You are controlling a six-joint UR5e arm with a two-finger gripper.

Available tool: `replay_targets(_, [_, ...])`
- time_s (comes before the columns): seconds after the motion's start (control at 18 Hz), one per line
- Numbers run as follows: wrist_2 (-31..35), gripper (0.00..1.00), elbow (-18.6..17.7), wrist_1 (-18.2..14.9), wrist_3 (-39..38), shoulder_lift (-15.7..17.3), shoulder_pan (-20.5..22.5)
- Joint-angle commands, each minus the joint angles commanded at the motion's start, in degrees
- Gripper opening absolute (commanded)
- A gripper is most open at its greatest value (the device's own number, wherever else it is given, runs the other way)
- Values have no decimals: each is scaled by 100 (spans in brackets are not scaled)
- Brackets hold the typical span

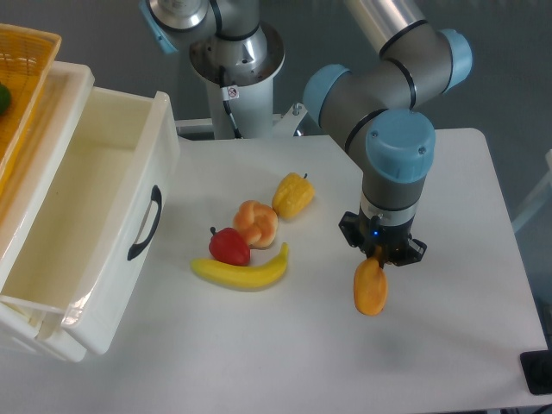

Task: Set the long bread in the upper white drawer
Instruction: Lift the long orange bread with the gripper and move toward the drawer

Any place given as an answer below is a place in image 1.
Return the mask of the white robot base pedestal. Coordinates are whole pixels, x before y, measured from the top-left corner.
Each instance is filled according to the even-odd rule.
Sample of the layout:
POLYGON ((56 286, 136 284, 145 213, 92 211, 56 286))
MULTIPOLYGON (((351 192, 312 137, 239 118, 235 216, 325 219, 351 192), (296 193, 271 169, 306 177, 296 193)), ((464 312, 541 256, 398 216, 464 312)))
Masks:
POLYGON ((189 56, 204 81, 216 140, 273 136, 273 79, 285 61, 273 26, 261 22, 239 40, 213 35, 193 43, 189 56))

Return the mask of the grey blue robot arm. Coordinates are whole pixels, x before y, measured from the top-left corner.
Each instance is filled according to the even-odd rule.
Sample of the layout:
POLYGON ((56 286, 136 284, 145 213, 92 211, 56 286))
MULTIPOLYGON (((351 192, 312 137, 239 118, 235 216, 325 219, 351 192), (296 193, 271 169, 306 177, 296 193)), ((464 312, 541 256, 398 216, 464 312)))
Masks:
MULTIPOLYGON (((340 228, 348 244, 380 265, 419 262, 413 238, 436 132, 420 104, 462 82, 473 64, 465 37, 437 31, 412 1, 349 1, 347 8, 379 55, 371 71, 319 69, 303 105, 311 119, 361 169, 361 203, 340 228)), ((273 77, 285 51, 256 1, 143 1, 141 13, 166 53, 187 52, 204 81, 217 139, 273 133, 273 77)))

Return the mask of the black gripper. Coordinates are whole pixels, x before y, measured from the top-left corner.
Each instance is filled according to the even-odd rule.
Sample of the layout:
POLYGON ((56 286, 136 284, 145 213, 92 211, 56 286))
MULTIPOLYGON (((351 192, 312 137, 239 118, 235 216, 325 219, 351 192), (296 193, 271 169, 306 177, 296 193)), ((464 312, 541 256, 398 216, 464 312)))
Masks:
POLYGON ((346 211, 338 227, 350 247, 358 248, 367 258, 374 257, 383 269, 386 264, 407 266, 423 259, 427 245, 412 237, 412 223, 410 219, 391 226, 378 216, 367 218, 362 211, 346 211))

